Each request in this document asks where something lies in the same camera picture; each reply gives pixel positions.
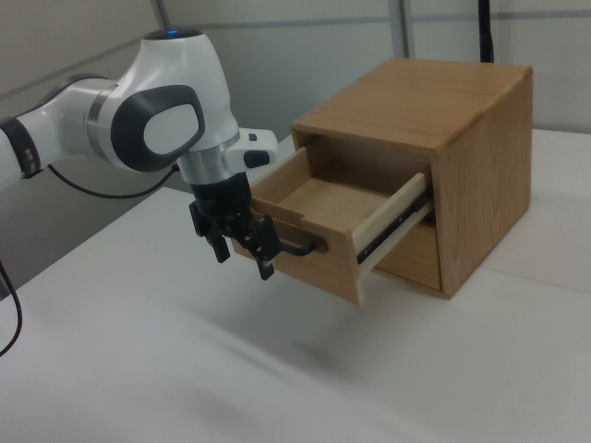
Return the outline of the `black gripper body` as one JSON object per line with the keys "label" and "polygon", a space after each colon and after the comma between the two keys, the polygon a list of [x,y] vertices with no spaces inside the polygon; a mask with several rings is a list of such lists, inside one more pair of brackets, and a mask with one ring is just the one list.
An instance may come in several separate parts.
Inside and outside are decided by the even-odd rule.
{"label": "black gripper body", "polygon": [[252,194],[246,173],[214,184],[190,187],[195,202],[189,205],[189,211],[198,236],[208,235],[214,225],[227,236],[244,234],[253,224]]}

